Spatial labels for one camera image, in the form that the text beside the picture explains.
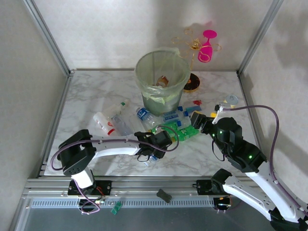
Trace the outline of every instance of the trash can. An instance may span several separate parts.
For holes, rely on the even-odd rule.
[[[144,107],[156,116],[176,110],[190,73],[189,64],[177,48],[144,55],[135,68]]]

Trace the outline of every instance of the white wall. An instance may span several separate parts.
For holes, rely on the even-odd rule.
[[[286,0],[257,49],[243,80],[254,104],[276,110],[280,133],[274,166],[285,183],[308,202],[308,1]],[[257,110],[269,155],[275,120]]]
[[[206,29],[222,51],[195,70],[236,70],[272,0],[35,0],[72,68],[134,68],[147,52],[173,46],[192,27]],[[187,50],[186,45],[179,46]]]
[[[0,7],[0,230],[8,230],[65,77],[21,0]]]

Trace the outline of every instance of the metal profile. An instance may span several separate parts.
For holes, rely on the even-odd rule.
[[[30,213],[33,199],[20,199],[13,221],[9,231],[23,231],[25,230],[26,222]]]
[[[100,205],[101,208],[110,208],[112,204],[120,201],[122,208],[183,208],[183,207],[213,207],[213,198],[172,198],[166,203],[160,198],[129,198],[129,199],[106,199]],[[79,199],[63,199],[61,201],[51,199],[34,199],[31,208],[76,208],[79,206]]]
[[[41,162],[40,169],[39,169],[39,172],[38,172],[38,176],[40,175],[41,170],[43,170],[43,171],[45,170],[45,165],[47,164],[48,156],[49,156],[49,153],[51,151],[51,146],[52,146],[56,131],[57,131],[58,126],[59,126],[61,114],[62,114],[62,111],[63,111],[63,108],[64,108],[66,96],[67,96],[68,89],[69,89],[69,86],[71,84],[73,75],[74,75],[74,73],[72,72],[68,76],[68,78],[66,79],[64,89],[62,91],[62,95],[61,95],[61,97],[60,97],[60,99],[57,103],[57,107],[56,107],[55,113],[53,115],[53,119],[52,119],[52,122],[50,124],[49,129],[48,129],[47,137],[46,137],[44,145],[43,145],[43,149],[42,149],[43,158],[42,158],[42,162]]]
[[[38,27],[39,31],[42,33],[42,37],[44,38],[47,46],[50,48],[51,52],[53,53],[54,57],[56,58],[58,64],[60,65],[62,71],[66,76],[70,74],[70,68],[67,65],[63,55],[60,52],[59,47],[57,46],[54,38],[52,37],[42,15],[39,12],[38,7],[36,6],[33,0],[23,0],[24,4],[26,5],[28,11],[30,12],[34,23]]]
[[[108,198],[156,198],[159,189],[174,198],[200,197],[193,184],[197,180],[209,180],[211,177],[96,177],[96,180],[112,180],[112,190]],[[246,185],[259,187],[246,176],[238,177]],[[22,198],[76,198],[68,196],[67,191],[71,178],[44,177],[29,179],[26,183]]]
[[[265,15],[265,18],[263,19],[261,26],[259,27],[257,34],[252,42],[252,44],[250,45],[239,69],[238,69],[238,75],[240,76],[244,70],[246,69],[246,67],[248,66],[250,60],[252,59],[253,55],[255,54],[261,40],[263,39],[263,37],[265,36],[270,24],[272,23],[272,21],[274,20],[279,8],[281,7],[283,3],[283,0],[273,0],[268,12]]]
[[[237,77],[238,77],[238,80],[239,80],[239,84],[240,84],[240,88],[241,88],[241,91],[242,91],[242,94],[243,94],[243,97],[244,97],[245,104],[246,104],[246,106],[251,105],[251,103],[248,101],[247,96],[245,94],[243,84],[242,84],[242,81],[241,81],[241,77],[239,75]],[[259,135],[259,131],[257,130],[257,127],[256,127],[255,117],[254,117],[253,113],[251,112],[251,108],[248,108],[247,110],[248,110],[248,115],[249,115],[249,122],[250,122],[252,129],[253,129],[253,134],[254,134],[254,137],[255,137],[256,145],[257,145],[258,148],[261,149],[260,135]]]

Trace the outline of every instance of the marble surface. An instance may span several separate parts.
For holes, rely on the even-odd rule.
[[[181,103],[201,99],[203,113],[210,115],[217,102],[227,95],[239,98],[238,106],[244,106],[243,94],[235,72],[194,72],[201,80],[199,89],[193,93],[183,93]],[[104,136],[102,130],[93,121],[93,115],[104,108],[130,99],[126,115],[133,115],[138,106],[142,106],[142,97],[134,80],[133,71],[76,71],[67,94],[65,106],[58,130],[52,145],[45,175],[62,175],[53,171],[50,158],[58,146],[75,132],[88,129],[92,135]],[[243,128],[243,136],[255,144],[253,130],[246,110],[228,112]],[[205,134],[198,134],[184,142],[178,149],[166,153],[164,158],[153,166],[145,166],[137,161],[137,156],[115,155],[92,160],[89,164],[95,176],[212,176],[220,168],[234,175],[243,175],[228,161],[218,161],[212,153],[212,139]],[[216,155],[222,155],[215,147]],[[55,160],[55,166],[61,163]]]

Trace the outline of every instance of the blue label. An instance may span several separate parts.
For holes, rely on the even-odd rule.
[[[175,111],[166,112],[166,113],[164,113],[164,116],[168,116],[168,115],[172,115],[172,114],[176,114],[176,112]]]
[[[166,116],[166,117],[164,118],[164,120],[167,121],[167,120],[171,120],[171,119],[174,119],[174,118],[177,118],[177,117],[179,117],[178,114],[170,115],[170,116]]]
[[[141,120],[143,120],[143,119],[144,119],[144,116],[145,116],[146,114],[148,114],[148,113],[149,113],[148,110],[146,110],[145,108],[142,108],[142,109],[140,109],[140,110],[137,112],[137,116],[138,116]]]
[[[158,158],[154,155],[152,155],[151,157],[154,159],[154,161],[158,160]]]

